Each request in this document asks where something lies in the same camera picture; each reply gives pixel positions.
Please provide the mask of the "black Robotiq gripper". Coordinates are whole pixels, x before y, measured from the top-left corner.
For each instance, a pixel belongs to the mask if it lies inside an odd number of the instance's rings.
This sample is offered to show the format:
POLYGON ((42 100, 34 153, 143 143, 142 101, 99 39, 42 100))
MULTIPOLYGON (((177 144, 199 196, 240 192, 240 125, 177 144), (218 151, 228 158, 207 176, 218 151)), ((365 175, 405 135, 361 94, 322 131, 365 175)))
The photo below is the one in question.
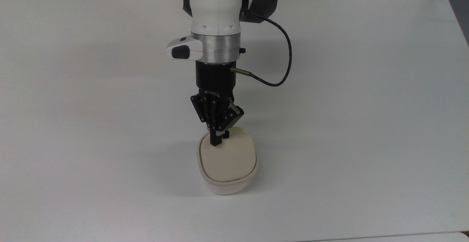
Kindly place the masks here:
POLYGON ((236 67, 235 61, 225 65, 196 62, 199 92, 191 96, 191 102, 198 118, 209 129, 213 146, 220 145, 222 135, 244 115, 243 109, 234 104, 236 74, 231 72, 232 67, 236 67))

